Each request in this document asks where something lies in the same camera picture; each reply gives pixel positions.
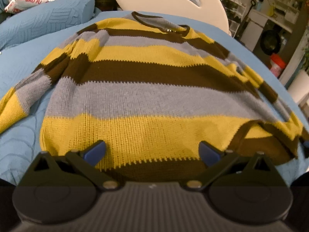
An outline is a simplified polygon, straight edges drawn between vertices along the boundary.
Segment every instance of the ribbed surface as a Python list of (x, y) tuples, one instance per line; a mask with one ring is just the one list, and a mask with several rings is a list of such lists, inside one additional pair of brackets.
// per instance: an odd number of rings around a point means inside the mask
[(178, 183), (127, 183), (102, 194), (80, 219), (62, 225), (23, 224), (14, 232), (292, 232), (282, 222), (266, 226), (239, 225), (219, 216), (200, 193)]

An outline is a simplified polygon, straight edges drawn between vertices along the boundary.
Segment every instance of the blue bedsheet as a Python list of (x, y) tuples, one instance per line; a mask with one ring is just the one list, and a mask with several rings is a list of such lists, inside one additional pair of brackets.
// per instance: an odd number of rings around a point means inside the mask
[[(106, 18), (123, 17), (128, 13), (130, 12), (101, 12), (87, 23), (44, 35), (19, 46), (2, 51), (2, 54), (0, 55), (0, 98), (4, 96), (10, 87), (14, 86), (21, 79), (27, 77), (50, 51), (75, 32), (94, 22)], [(258, 72), (263, 79), (274, 88), (309, 130), (306, 119), (285, 88), (270, 73), (263, 63), (261, 63), (251, 52), (236, 40), (212, 25), (188, 18), (171, 15), (161, 16), (176, 24), (187, 24), (192, 28), (205, 33), (233, 52), (239, 59)], [(32, 160), (40, 152), (39, 133), (51, 93), (52, 90), (47, 92), (38, 102), (35, 103), (31, 108), (30, 116), (19, 121), (0, 135), (0, 178), (13, 184), (18, 184)], [(309, 165), (309, 160), (304, 158), (300, 147), (298, 154), (298, 159), (293, 159), (290, 162), (277, 167), (288, 185), (290, 185), (298, 176), (303, 174)]]

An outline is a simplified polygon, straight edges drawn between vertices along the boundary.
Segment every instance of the sweater sleeve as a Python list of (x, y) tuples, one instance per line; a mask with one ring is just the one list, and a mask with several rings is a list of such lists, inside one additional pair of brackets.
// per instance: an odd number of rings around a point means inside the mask
[(61, 77), (76, 42), (73, 36), (53, 49), (31, 75), (17, 83), (0, 99), (0, 134), (29, 115), (30, 107)]

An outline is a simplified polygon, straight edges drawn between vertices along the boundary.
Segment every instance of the kitchen counter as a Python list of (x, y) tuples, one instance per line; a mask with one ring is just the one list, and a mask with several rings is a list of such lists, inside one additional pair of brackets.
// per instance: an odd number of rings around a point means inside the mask
[(263, 17), (266, 17), (268, 20), (273, 21), (275, 24), (279, 25), (281, 28), (285, 29), (287, 32), (292, 33), (292, 29), (291, 29), (290, 27), (284, 25), (284, 24), (281, 23), (281, 22), (278, 22), (278, 21), (277, 21), (276, 19), (274, 19), (273, 17), (269, 17), (268, 15), (266, 15), (266, 14), (260, 12), (260, 11), (257, 11), (257, 10), (255, 10), (255, 9), (253, 9), (252, 11), (254, 11), (254, 12), (257, 13), (257, 14), (260, 14), (260, 15), (263, 16)]

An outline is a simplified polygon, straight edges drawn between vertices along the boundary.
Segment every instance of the white bag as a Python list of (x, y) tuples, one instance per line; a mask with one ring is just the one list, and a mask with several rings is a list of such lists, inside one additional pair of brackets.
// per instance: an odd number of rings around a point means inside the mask
[(37, 6), (41, 3), (47, 3), (54, 0), (11, 0), (10, 3), (4, 8), (5, 12), (17, 14), (26, 9)]

